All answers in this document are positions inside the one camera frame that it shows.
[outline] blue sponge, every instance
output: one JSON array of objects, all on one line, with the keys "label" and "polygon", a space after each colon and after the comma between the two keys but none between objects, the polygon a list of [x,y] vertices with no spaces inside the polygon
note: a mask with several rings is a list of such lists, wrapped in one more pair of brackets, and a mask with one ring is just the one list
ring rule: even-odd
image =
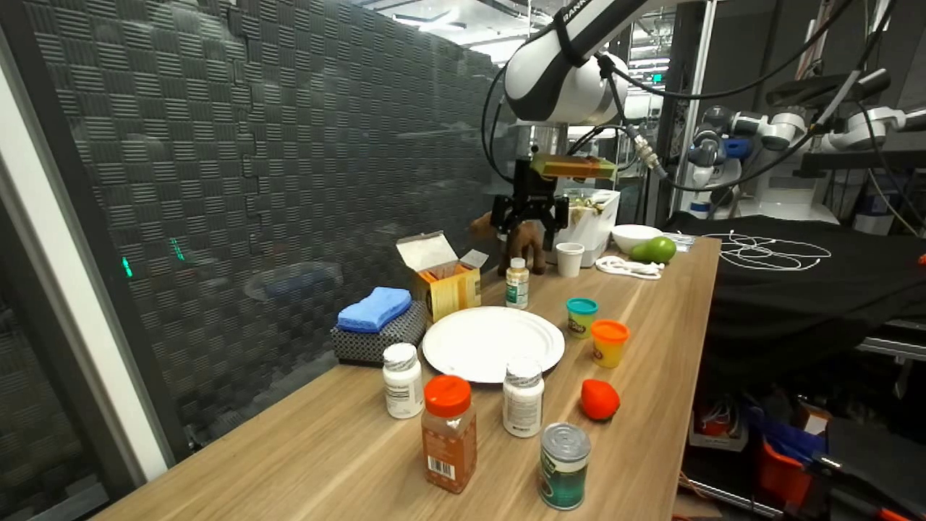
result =
[{"label": "blue sponge", "polygon": [[378,286],[369,299],[339,312],[339,328],[353,333],[380,333],[392,318],[412,307],[412,294],[401,286]]}]

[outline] white plate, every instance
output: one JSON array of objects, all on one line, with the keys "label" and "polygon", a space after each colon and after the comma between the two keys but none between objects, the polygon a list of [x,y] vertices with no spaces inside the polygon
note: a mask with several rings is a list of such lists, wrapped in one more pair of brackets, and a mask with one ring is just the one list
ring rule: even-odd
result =
[{"label": "white plate", "polygon": [[566,340],[541,315],[509,307],[473,307],[428,328],[424,351],[441,375],[502,386],[509,360],[535,360],[538,370],[551,370],[566,353]]}]

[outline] orange lid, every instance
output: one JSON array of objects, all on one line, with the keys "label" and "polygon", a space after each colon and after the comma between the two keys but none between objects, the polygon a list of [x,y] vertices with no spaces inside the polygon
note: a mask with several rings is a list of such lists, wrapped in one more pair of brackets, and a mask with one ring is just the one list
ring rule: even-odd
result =
[{"label": "orange lid", "polygon": [[425,386],[425,409],[434,418],[464,418],[469,409],[469,383],[462,376],[434,376]]},{"label": "orange lid", "polygon": [[596,318],[590,324],[590,333],[596,340],[603,340],[603,341],[625,341],[625,340],[631,340],[631,331],[625,324],[621,324],[621,322],[612,322],[612,318]]}]

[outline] white bottle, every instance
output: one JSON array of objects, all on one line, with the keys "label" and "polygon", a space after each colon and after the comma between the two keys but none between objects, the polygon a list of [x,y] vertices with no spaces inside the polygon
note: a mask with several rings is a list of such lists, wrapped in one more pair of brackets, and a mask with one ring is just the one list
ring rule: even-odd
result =
[{"label": "white bottle", "polygon": [[528,307],[528,295],[531,295],[531,273],[525,267],[525,257],[512,257],[506,276],[503,276],[503,305],[506,307]]},{"label": "white bottle", "polygon": [[417,418],[424,411],[424,364],[417,347],[408,341],[383,351],[385,376],[385,411],[396,419]]},{"label": "white bottle", "polygon": [[503,376],[502,419],[512,438],[534,438],[541,431],[545,379],[535,362],[509,362]]}]

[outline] yellow box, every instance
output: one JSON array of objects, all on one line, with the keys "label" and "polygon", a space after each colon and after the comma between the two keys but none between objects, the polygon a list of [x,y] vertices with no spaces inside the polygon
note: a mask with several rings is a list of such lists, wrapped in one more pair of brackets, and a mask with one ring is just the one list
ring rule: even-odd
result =
[{"label": "yellow box", "polygon": [[480,305],[480,265],[473,256],[462,260],[444,231],[404,237],[396,249],[417,273],[417,295],[428,305],[431,322]]}]

